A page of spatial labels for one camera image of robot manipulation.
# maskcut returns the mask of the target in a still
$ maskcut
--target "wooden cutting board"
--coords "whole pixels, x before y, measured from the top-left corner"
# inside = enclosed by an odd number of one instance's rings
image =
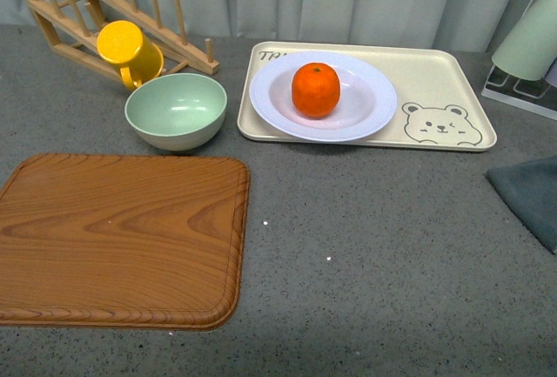
[[[0,191],[0,324],[208,330],[238,304],[250,173],[41,154]]]

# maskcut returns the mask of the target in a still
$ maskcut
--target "tabletop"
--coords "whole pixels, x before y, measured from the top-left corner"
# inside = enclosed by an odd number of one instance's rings
[[[258,42],[213,39],[225,122],[178,153],[251,172],[230,320],[210,332],[0,327],[0,375],[555,375],[557,259],[485,174],[553,156],[557,122],[483,98],[489,56],[454,52],[497,132],[487,151],[254,141],[237,116]],[[177,154],[130,128],[121,84],[52,53],[38,28],[0,26],[0,57],[2,183],[43,152]]]

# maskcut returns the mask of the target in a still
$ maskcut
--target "green bowl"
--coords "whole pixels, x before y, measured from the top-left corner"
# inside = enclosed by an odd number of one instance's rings
[[[226,104],[226,91],[214,79],[171,74],[132,92],[124,112],[147,143],[167,151],[186,151],[215,136],[225,120]]]

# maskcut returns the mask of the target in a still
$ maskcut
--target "dark green towel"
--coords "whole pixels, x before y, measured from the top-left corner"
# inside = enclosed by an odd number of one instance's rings
[[[557,156],[492,168],[487,179],[541,244],[557,253]]]

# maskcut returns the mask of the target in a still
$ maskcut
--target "orange fruit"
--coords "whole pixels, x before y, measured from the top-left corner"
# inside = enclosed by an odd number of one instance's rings
[[[292,80],[294,107],[309,118],[331,114],[340,100],[340,80],[329,65],[312,62],[300,67]]]

